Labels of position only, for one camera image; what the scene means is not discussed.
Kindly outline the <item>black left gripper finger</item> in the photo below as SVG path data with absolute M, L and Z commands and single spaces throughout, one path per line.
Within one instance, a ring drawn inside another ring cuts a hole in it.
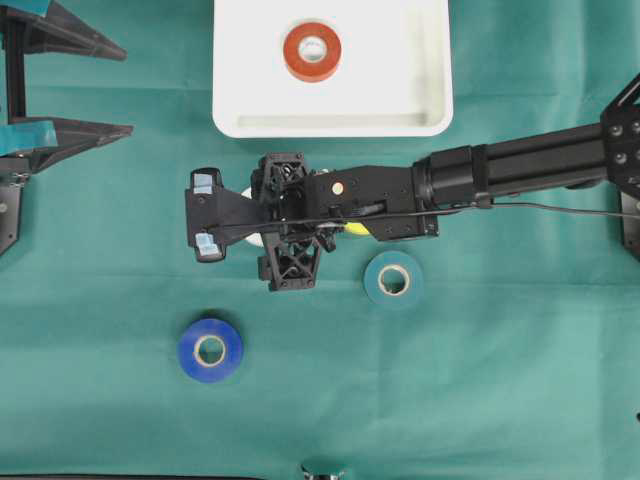
M 126 51 L 59 1 L 5 1 L 4 49 L 18 56 L 62 53 L 124 61 Z

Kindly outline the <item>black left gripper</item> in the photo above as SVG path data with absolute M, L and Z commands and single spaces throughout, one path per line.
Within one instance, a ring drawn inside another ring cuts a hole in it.
M 1 254 L 19 238 L 25 175 L 131 136 L 134 127 L 56 117 L 17 117 L 1 125 Z

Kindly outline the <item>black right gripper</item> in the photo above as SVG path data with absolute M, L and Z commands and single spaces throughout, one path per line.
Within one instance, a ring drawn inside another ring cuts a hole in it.
M 418 198 L 410 167 L 364 166 L 321 173 L 300 153 L 264 156 L 251 175 L 252 198 L 278 228 L 261 231 L 259 277 L 269 290 L 303 290 L 316 283 L 321 253 L 336 248 L 348 223 L 381 242 L 438 235 L 438 219 Z

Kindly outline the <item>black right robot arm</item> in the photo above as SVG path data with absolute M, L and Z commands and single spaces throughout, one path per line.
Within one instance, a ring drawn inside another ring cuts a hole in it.
M 260 230 L 258 275 L 272 291 L 312 288 L 322 252 L 360 223 L 381 242 L 438 235 L 438 219 L 490 209 L 498 198 L 609 181 L 639 196 L 639 81 L 596 124 L 495 144 L 433 152 L 409 167 L 359 166 L 320 173 L 300 153 L 264 156 L 252 197 L 273 226 Z

